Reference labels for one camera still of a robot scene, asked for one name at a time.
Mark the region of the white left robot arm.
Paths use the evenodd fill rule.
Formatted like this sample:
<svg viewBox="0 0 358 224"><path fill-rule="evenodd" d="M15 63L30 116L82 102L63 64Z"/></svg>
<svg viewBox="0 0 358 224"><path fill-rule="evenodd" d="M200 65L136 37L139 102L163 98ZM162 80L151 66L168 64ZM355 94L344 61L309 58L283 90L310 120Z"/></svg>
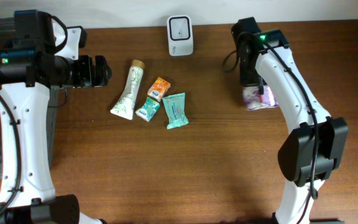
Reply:
<svg viewBox="0 0 358 224"><path fill-rule="evenodd" d="M38 10L0 19L0 34L14 29L14 38L0 50L0 223L94 223L80 211L75 195L55 193L47 111L51 88L106 86L112 70L101 55L64 55L70 34L78 50L85 46L87 33L80 26L65 26L64 39L57 43L53 28L61 24L58 17Z"/></svg>

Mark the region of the pink purple tissue pack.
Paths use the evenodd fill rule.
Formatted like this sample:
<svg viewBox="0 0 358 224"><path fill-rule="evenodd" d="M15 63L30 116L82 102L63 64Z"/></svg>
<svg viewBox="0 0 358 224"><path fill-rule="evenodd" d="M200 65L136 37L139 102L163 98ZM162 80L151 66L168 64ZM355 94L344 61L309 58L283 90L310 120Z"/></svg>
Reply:
<svg viewBox="0 0 358 224"><path fill-rule="evenodd" d="M264 85L263 95L259 93L259 88L257 86L244 87L242 95L246 109L249 111L278 107L278 102L268 85Z"/></svg>

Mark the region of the teal wet wipes pack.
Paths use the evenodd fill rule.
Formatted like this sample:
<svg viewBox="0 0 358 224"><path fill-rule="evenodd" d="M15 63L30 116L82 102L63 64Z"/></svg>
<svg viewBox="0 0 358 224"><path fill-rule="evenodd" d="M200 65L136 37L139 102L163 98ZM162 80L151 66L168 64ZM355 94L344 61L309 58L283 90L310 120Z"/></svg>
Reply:
<svg viewBox="0 0 358 224"><path fill-rule="evenodd" d="M162 98L168 116L167 129L179 128L189 123L185 116L185 93L178 93Z"/></svg>

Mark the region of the white tube with brown cap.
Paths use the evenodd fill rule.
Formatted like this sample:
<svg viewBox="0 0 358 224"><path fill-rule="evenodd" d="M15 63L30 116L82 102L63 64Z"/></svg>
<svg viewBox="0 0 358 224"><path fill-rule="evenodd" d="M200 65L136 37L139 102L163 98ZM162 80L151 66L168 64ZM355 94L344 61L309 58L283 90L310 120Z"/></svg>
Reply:
<svg viewBox="0 0 358 224"><path fill-rule="evenodd" d="M111 114L128 120L133 119L135 101L144 74L144 68L144 62L140 60L132 61L124 91L122 92L116 104L110 110Z"/></svg>

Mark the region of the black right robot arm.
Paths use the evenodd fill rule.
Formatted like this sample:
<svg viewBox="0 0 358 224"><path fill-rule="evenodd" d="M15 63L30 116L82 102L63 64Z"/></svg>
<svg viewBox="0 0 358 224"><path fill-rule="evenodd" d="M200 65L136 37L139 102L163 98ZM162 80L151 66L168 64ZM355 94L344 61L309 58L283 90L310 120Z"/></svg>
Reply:
<svg viewBox="0 0 358 224"><path fill-rule="evenodd" d="M278 151L285 187L269 223L310 223L318 190L341 164L349 128L315 98L282 31L263 32L248 17L238 20L231 34L246 105L278 106L288 128Z"/></svg>

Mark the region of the green small tissue pack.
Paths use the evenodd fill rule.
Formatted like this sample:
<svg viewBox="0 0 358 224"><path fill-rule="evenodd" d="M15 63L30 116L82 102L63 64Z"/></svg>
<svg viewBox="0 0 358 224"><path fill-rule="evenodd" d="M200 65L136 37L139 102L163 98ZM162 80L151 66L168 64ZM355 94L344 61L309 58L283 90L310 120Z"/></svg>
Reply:
<svg viewBox="0 0 358 224"><path fill-rule="evenodd" d="M159 108L160 103L158 101L147 97L145 103L136 110L135 114L146 122L149 122Z"/></svg>

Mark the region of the orange small tissue pack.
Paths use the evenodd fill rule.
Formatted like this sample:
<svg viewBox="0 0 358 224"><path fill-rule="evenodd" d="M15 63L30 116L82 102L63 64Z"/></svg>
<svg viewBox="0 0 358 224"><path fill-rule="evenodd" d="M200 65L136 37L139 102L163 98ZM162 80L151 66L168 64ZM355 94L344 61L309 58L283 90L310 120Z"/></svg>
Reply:
<svg viewBox="0 0 358 224"><path fill-rule="evenodd" d="M149 88L147 95L153 100L160 102L170 87L171 83L161 77L158 77Z"/></svg>

